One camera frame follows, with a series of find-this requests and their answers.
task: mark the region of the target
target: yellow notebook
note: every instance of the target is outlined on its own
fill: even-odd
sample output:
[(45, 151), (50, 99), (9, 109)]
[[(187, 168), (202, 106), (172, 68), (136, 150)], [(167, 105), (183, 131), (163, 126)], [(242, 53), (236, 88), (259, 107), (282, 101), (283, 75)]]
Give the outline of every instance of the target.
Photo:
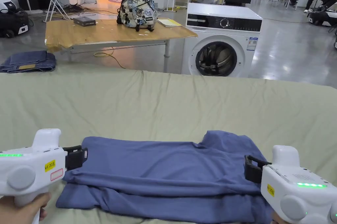
[(158, 22), (163, 24), (165, 27), (181, 27), (181, 24), (173, 19), (158, 19)]

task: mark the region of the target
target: washing machine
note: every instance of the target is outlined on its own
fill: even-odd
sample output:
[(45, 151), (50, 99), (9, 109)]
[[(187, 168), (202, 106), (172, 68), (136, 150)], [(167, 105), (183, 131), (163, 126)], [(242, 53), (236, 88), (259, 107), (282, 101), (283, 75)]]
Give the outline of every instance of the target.
[(241, 6), (189, 3), (182, 74), (248, 77), (262, 18)]

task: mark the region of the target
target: washing machine drum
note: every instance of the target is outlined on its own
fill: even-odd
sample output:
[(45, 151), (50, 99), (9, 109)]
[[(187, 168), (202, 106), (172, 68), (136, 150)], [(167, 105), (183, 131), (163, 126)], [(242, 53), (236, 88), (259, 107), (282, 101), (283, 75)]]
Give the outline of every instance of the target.
[(237, 63), (237, 54), (228, 43), (215, 41), (203, 46), (196, 55), (195, 65), (205, 76), (228, 76)]

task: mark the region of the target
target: wooden table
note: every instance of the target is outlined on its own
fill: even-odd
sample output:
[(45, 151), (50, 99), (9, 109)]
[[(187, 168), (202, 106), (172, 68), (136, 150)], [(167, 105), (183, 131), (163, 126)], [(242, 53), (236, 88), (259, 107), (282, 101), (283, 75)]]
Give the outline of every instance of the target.
[(118, 25), (114, 19), (96, 20), (96, 26), (82, 27), (73, 21), (47, 22), (45, 44), (51, 52), (67, 53), (71, 61), (72, 54), (99, 51), (104, 47), (123, 49), (126, 46), (143, 47), (165, 45), (164, 72), (167, 72), (169, 44), (171, 39), (197, 37), (197, 34), (185, 27), (165, 27), (157, 23), (154, 31)]

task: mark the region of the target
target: backpack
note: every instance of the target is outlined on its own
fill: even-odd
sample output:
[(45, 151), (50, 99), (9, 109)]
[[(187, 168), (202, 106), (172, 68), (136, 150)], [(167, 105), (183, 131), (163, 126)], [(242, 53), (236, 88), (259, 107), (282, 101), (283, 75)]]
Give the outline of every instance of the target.
[(158, 13), (154, 9), (154, 0), (122, 0), (121, 7), (117, 10), (117, 23), (128, 28), (154, 30)]

